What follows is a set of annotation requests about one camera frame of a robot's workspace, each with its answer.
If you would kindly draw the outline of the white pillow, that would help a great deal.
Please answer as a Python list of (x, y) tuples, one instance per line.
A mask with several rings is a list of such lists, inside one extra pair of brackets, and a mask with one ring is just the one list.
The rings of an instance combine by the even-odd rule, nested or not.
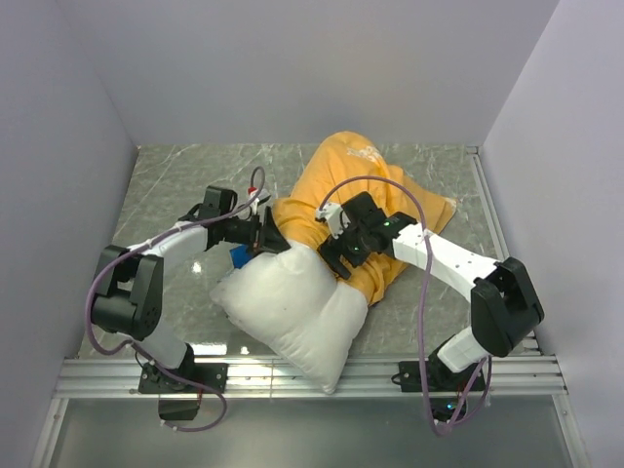
[(268, 346), (324, 393), (335, 391), (368, 302), (335, 279), (311, 248), (262, 253), (211, 291), (232, 324)]

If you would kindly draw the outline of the yellow pillowcase with blue lining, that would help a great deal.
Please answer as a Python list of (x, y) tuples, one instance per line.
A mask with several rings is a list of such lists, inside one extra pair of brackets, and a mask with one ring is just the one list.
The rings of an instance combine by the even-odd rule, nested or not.
[(451, 198), (418, 185), (396, 165), (388, 164), (364, 136), (341, 132), (326, 138), (315, 151), (292, 192), (273, 206), (274, 220), (292, 247), (283, 253), (262, 253), (222, 282), (227, 296), (265, 299), (271, 293), (335, 290), (337, 278), (317, 249), (327, 239), (328, 228), (316, 221), (324, 199), (343, 204), (367, 192), (388, 215), (401, 212), (423, 219), (439, 233), (456, 210)]

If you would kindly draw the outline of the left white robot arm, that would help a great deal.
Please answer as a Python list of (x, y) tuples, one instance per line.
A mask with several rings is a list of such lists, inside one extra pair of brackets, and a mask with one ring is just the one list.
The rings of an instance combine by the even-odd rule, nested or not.
[(147, 377), (162, 370), (173, 391), (190, 389), (197, 376), (194, 351), (162, 318), (165, 273), (221, 242), (235, 246), (230, 257), (236, 269), (259, 254), (288, 250), (266, 205), (270, 198), (252, 186), (240, 205), (235, 191), (210, 185), (204, 200), (165, 233), (131, 247), (104, 249), (88, 300), (91, 325), (126, 337), (147, 359)]

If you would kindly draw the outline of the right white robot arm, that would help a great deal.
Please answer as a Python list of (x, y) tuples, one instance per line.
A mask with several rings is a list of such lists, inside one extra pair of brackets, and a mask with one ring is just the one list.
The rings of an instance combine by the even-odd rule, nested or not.
[(470, 304), (470, 324), (428, 357), (429, 385), (450, 391), (488, 357), (504, 358), (539, 325), (544, 312), (526, 267), (517, 259), (480, 256), (423, 228), (415, 218), (387, 215), (362, 192), (344, 204), (327, 202), (316, 212), (329, 228), (319, 253), (347, 280), (371, 254), (384, 254), (421, 269), (459, 292)]

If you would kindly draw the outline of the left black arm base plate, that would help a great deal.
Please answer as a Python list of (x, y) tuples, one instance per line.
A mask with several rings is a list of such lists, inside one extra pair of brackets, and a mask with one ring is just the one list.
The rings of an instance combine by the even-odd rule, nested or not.
[(187, 370), (170, 370), (159, 364), (142, 366), (137, 391), (146, 395), (190, 394), (207, 388), (223, 393), (228, 378), (225, 363), (192, 364)]

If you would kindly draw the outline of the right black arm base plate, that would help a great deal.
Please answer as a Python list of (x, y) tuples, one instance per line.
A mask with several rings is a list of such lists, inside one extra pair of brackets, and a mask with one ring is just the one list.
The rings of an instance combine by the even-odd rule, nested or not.
[[(470, 365), (466, 370), (454, 373), (442, 362), (435, 359), (432, 364), (424, 362), (425, 374), (430, 393), (463, 391), (478, 363)], [(421, 393), (422, 377), (419, 361), (400, 361), (398, 371), (391, 376), (391, 382), (401, 387), (403, 393)]]

